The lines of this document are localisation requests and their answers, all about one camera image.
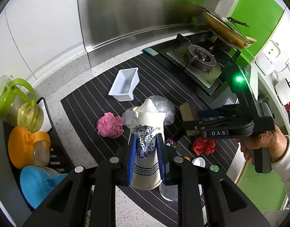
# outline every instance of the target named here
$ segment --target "jug handle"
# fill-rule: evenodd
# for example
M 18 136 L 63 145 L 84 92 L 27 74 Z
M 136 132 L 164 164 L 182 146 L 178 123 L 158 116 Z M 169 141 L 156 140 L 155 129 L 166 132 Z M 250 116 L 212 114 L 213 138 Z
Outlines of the jug handle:
M 31 135 L 32 137 L 32 141 L 33 143 L 37 143 L 39 141 L 44 141 L 45 143 L 45 148 L 46 149 L 49 149 L 50 146 L 51 146 L 51 142 L 50 142 L 50 136 L 46 133 L 46 132 L 43 132 L 43 131 L 38 131 L 36 133 L 33 133 Z
M 24 79 L 16 78 L 12 81 L 12 84 L 10 87 L 13 87 L 15 85 L 21 85 L 25 87 L 32 95 L 33 100 L 31 100 L 23 91 L 21 91 L 19 88 L 16 88 L 14 92 L 18 94 L 19 97 L 21 97 L 25 102 L 28 103 L 30 106 L 36 105 L 36 94 L 32 86 Z

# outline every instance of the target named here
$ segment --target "green led light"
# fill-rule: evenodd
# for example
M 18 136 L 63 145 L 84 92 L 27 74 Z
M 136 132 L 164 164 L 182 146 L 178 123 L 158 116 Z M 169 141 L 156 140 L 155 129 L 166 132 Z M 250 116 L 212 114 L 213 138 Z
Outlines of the green led light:
M 242 76 L 237 76 L 237 77 L 235 78 L 235 80 L 236 80 L 236 82 L 239 82 L 239 83 L 244 82 L 244 78 L 243 78 Z

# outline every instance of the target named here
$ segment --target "blue gripper pad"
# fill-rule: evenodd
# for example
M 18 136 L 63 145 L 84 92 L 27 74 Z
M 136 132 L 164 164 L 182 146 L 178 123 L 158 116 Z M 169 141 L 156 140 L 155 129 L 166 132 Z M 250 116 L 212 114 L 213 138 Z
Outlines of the blue gripper pad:
M 136 135 L 132 135 L 130 137 L 132 141 L 129 141 L 128 149 L 130 151 L 129 162 L 127 166 L 127 183 L 131 184 L 133 178 L 134 164 L 135 164 L 135 156 L 136 156 Z
M 156 153 L 158 155 L 158 163 L 159 163 L 159 170 L 160 176 L 163 183 L 166 183 L 166 165 L 164 160 L 163 148 L 162 145 L 164 144 L 163 138 L 161 133 L 156 135 Z
M 198 115 L 201 118 L 211 118 L 211 117 L 218 117 L 221 115 L 221 113 L 218 109 L 208 109 L 208 110 L 198 111 Z

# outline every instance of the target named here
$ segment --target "red crumpled paper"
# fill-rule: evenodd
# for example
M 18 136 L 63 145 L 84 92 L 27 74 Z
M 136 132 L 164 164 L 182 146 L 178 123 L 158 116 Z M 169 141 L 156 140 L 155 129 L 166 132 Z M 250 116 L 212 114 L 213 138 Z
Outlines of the red crumpled paper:
M 122 118 L 114 116 L 111 112 L 105 113 L 96 123 L 98 134 L 103 137 L 117 138 L 123 134 Z
M 209 155 L 213 153 L 216 150 L 217 140 L 207 140 L 202 139 L 201 137 L 198 137 L 193 145 L 191 150 L 193 150 L 197 155 L 200 155 L 201 153 L 205 153 L 206 155 Z
M 209 155 L 216 150 L 217 140 L 208 140 L 205 146 L 205 154 Z

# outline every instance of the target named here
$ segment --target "white sleeve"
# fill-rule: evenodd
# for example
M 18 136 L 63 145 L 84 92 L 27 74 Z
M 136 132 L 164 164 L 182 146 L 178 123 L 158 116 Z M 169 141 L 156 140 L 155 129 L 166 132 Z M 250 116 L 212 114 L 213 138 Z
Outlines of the white sleeve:
M 272 169 L 279 175 L 280 179 L 286 184 L 286 192 L 290 201 L 290 137 L 286 136 L 288 140 L 288 148 L 282 159 L 272 163 Z

